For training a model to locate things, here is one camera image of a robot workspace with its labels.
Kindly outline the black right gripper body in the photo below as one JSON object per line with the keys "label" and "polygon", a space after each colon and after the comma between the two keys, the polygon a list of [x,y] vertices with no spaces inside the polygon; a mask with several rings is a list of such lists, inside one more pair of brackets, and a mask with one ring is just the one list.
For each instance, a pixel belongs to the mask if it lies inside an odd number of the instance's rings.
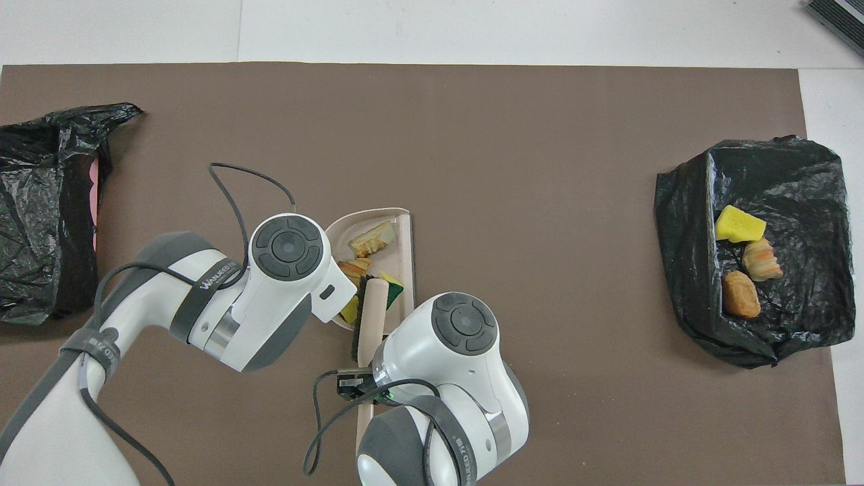
{"label": "black right gripper body", "polygon": [[373,367],[337,369],[336,393],[345,401],[353,401],[388,382],[389,376],[382,369]]}

